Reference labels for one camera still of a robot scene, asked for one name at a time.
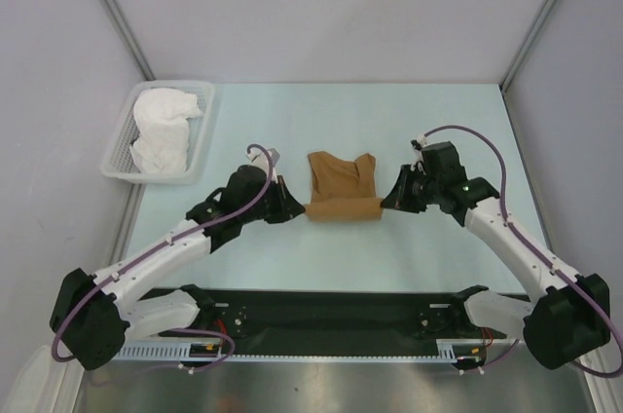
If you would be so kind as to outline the tan tank top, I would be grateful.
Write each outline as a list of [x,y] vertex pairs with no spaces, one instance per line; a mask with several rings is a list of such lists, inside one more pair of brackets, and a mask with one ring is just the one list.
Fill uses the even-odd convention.
[[312,222],[378,221],[382,199],[376,190],[376,158],[365,153],[354,161],[326,151],[309,153],[311,200],[305,205]]

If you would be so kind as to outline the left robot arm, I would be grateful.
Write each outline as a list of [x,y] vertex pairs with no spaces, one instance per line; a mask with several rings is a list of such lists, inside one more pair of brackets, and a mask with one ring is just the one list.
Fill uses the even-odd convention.
[[148,292],[168,274],[238,238],[245,225],[281,224],[304,211],[282,176],[239,167],[157,243],[94,273],[78,268],[64,277],[50,319],[53,360],[76,360],[91,371],[126,342],[162,333],[219,338],[232,350],[235,343],[216,327],[215,304],[206,291],[187,284],[164,296]]

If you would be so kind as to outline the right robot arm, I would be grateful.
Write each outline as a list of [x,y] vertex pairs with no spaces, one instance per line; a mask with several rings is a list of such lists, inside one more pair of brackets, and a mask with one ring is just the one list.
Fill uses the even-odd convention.
[[557,369],[606,345],[612,332],[609,288],[582,276],[502,210],[502,195],[483,177],[469,177],[451,142],[412,143],[417,159],[401,166],[384,209],[421,213],[431,206],[480,239],[519,281],[525,300],[474,285],[454,295],[449,324],[460,336],[481,327],[527,345],[545,368]]

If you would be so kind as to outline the white tank top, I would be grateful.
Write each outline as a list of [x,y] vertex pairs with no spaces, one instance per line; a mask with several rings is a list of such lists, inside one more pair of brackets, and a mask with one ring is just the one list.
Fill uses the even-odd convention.
[[189,119],[203,115],[198,97],[177,89],[140,93],[133,106],[139,136],[129,148],[141,173],[177,174],[187,168]]

